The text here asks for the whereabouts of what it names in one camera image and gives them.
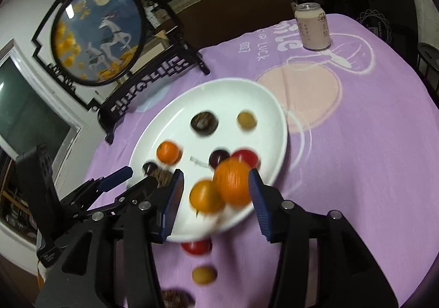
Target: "can label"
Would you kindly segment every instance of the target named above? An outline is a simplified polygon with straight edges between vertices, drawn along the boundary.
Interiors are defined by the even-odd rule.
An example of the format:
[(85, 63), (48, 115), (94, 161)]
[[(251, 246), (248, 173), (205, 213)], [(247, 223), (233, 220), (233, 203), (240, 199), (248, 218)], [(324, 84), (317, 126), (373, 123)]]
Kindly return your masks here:
[(326, 49), (331, 44), (325, 12), (319, 10), (296, 11), (297, 26), (302, 44), (311, 50)]

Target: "window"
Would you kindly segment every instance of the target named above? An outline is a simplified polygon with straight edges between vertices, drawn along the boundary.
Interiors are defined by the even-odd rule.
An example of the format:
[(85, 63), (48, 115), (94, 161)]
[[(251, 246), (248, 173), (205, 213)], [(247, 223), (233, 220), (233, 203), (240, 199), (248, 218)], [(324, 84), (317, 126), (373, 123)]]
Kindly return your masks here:
[(0, 136), (18, 154), (46, 143), (55, 159), (70, 126), (30, 87), (11, 58), (0, 66)]
[(11, 41), (0, 51), (0, 147), (15, 158), (45, 143), (58, 174), (79, 127), (64, 116)]

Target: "round decorative screen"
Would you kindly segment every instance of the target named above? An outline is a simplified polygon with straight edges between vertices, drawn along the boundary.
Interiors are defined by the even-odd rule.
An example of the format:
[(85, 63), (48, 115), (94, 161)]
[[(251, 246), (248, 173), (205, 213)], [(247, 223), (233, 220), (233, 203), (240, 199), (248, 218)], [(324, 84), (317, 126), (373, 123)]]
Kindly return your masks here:
[(111, 83), (140, 56), (145, 22), (140, 0), (66, 0), (52, 26), (56, 64), (79, 84)]

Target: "black mechanical arm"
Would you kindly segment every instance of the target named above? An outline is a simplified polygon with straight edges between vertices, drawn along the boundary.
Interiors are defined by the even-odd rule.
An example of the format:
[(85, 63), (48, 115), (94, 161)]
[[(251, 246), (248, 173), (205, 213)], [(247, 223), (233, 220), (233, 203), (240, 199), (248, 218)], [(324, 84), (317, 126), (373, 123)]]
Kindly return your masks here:
[[(38, 258), (51, 267), (36, 308), (119, 307), (113, 275), (114, 247), (120, 239), (128, 307), (165, 307), (151, 243), (163, 243), (172, 231), (183, 172), (175, 170), (168, 185), (160, 188), (155, 178), (146, 177), (113, 204), (89, 209), (103, 192), (130, 178), (132, 170), (125, 167), (109, 177), (89, 180), (61, 202), (45, 146), (20, 156), (17, 171), (43, 238)], [(310, 238), (318, 242), (315, 308), (398, 307), (377, 262), (342, 213), (304, 211), (284, 200), (277, 189), (265, 186), (257, 170), (250, 173), (249, 185), (261, 231), (270, 242), (282, 242), (269, 308), (305, 307)]]

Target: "purple tablecloth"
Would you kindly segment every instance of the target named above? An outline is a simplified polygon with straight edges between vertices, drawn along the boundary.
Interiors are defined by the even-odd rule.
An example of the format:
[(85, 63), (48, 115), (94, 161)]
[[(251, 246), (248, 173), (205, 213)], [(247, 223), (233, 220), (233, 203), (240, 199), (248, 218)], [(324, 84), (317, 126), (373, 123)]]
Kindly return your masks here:
[[(113, 145), (97, 148), (86, 179), (128, 165), (148, 123), (186, 90), (220, 77), (254, 79), (276, 95), (288, 120), (277, 187), (307, 211), (341, 210), (401, 305), (439, 251), (439, 112), (388, 45), (348, 17), (328, 15), (328, 21), (326, 51), (303, 49), (294, 20), (203, 49), (211, 74), (193, 69), (127, 114)], [(161, 287), (190, 292), (197, 308), (267, 307), (279, 247), (266, 242), (255, 215), (212, 240), (212, 254), (201, 258), (175, 243), (154, 246)], [(205, 287), (191, 279), (202, 264), (218, 269), (218, 279)]]

